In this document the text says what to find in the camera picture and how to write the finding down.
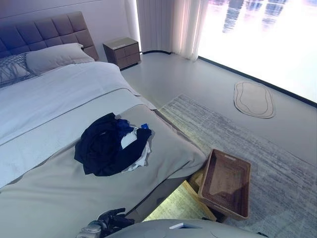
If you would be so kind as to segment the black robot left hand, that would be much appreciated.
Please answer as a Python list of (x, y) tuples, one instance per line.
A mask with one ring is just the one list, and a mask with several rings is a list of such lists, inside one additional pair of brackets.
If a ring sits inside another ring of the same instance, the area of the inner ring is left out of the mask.
[(109, 236), (135, 223), (134, 219), (126, 218), (125, 210), (125, 208), (109, 210), (98, 216), (97, 220), (102, 224), (102, 237)]

